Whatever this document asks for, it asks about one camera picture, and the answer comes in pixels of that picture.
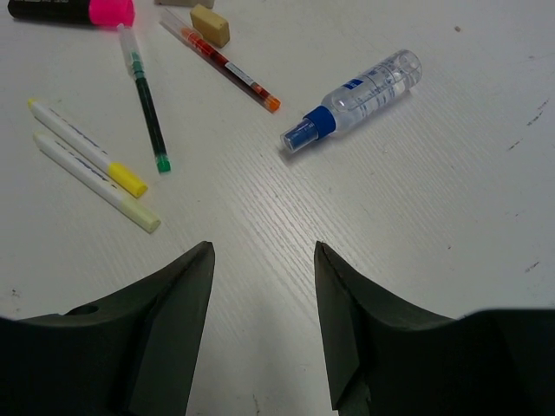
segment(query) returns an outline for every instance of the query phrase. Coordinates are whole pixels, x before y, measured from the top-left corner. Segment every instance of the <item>pink highlighter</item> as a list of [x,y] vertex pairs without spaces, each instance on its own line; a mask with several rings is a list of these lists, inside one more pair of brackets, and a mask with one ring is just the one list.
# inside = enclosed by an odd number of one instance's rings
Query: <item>pink highlighter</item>
[[131,26],[135,18],[133,0],[10,0],[8,11],[16,19],[108,27]]

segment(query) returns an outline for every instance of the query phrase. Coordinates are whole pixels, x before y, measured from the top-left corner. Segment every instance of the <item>white table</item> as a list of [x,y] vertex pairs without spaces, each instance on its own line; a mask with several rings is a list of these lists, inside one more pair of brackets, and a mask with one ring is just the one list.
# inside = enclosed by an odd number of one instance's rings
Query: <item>white table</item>
[[[439,314],[555,306],[555,2],[217,0],[225,54],[282,100],[274,115],[161,28],[152,1],[136,9],[166,177],[117,34],[2,7],[0,314],[65,313],[213,241],[187,414],[322,416],[317,239]],[[401,48],[424,71],[409,97],[284,161],[279,134]],[[40,154],[29,97],[147,181],[163,220],[152,236]]]

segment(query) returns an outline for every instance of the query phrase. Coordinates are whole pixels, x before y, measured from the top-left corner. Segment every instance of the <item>eraser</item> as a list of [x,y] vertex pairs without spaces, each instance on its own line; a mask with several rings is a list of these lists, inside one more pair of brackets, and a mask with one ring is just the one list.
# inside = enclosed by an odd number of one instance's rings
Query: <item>eraser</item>
[[214,0],[154,0],[154,3],[163,6],[194,7],[197,4],[202,4],[208,9],[214,7]]
[[208,42],[220,48],[223,48],[230,40],[229,23],[202,4],[197,4],[191,10],[191,22]]

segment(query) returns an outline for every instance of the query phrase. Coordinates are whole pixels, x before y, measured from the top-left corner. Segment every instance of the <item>orange pen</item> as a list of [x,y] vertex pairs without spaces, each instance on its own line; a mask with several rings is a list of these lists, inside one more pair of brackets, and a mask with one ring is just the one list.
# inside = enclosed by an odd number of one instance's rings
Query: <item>orange pen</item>
[[281,101],[262,88],[249,75],[235,66],[225,56],[220,54],[202,35],[188,26],[172,11],[165,9],[162,12],[161,25],[170,33],[180,39],[184,44],[191,46],[206,58],[216,69],[235,82],[247,94],[261,103],[271,113],[276,112],[281,106]]

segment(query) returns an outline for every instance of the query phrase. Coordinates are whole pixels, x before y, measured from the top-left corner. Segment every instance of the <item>yellow marker cap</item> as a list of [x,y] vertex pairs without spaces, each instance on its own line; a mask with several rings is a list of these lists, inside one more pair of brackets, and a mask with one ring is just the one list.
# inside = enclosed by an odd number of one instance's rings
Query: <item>yellow marker cap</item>
[[154,213],[131,197],[126,197],[121,201],[120,211],[149,233],[154,232],[161,224],[160,219]]
[[108,166],[108,176],[136,198],[148,189],[147,184],[119,162],[110,163]]

